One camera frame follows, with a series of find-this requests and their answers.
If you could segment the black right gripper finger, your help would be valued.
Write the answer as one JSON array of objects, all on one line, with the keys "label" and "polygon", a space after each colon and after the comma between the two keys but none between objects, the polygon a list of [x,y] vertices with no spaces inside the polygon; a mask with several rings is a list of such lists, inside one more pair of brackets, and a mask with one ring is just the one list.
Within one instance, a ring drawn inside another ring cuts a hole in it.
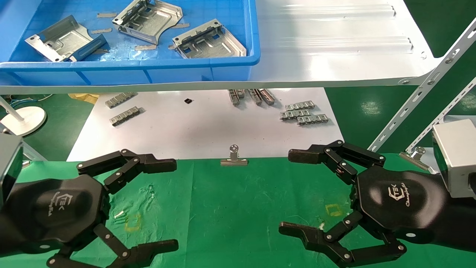
[{"label": "black right gripper finger", "polygon": [[368,169],[372,166],[383,167],[386,158],[373,151],[337,140],[327,145],[313,144],[306,150],[291,149],[288,152],[288,160],[293,163],[324,164],[344,183],[355,185],[358,173],[348,162]]},{"label": "black right gripper finger", "polygon": [[363,215],[354,211],[328,232],[321,229],[281,222],[279,233],[300,239],[308,251],[326,255],[340,268],[358,267],[395,261],[407,252],[406,246],[399,242],[391,233],[380,232],[384,244],[349,250],[340,244],[345,235],[354,230],[363,220]]}]

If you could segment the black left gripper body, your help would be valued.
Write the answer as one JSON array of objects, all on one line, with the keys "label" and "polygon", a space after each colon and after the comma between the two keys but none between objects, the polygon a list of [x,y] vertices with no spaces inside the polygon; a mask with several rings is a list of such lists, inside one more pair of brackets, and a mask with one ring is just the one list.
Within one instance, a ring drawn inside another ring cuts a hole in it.
[{"label": "black left gripper body", "polygon": [[89,175],[17,183],[7,198],[7,253],[79,251],[109,217],[109,194]]}]

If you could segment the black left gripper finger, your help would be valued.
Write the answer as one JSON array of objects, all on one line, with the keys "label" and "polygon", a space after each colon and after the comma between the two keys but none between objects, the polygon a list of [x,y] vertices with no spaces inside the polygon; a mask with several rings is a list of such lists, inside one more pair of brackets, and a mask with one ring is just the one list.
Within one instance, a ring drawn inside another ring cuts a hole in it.
[{"label": "black left gripper finger", "polygon": [[[177,251],[176,239],[139,244],[126,248],[104,224],[94,227],[95,236],[101,239],[116,255],[116,259],[107,268],[146,268],[158,254]],[[64,246],[46,262],[49,268],[96,268],[97,266],[70,259],[73,248]]]},{"label": "black left gripper finger", "polygon": [[104,180],[104,188],[109,194],[116,194],[141,173],[155,174],[177,170],[175,159],[156,159],[153,154],[136,154],[127,149],[114,151],[77,165],[79,175],[91,177],[114,171]]}]

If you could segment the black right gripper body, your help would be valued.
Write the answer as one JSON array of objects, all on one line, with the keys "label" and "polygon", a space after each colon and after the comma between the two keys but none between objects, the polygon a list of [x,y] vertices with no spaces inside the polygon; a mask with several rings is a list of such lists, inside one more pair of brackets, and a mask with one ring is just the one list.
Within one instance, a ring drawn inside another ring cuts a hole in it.
[{"label": "black right gripper body", "polygon": [[376,239],[385,233],[417,244],[444,240],[447,189],[437,175],[373,166],[357,176],[355,193],[360,224]]}]

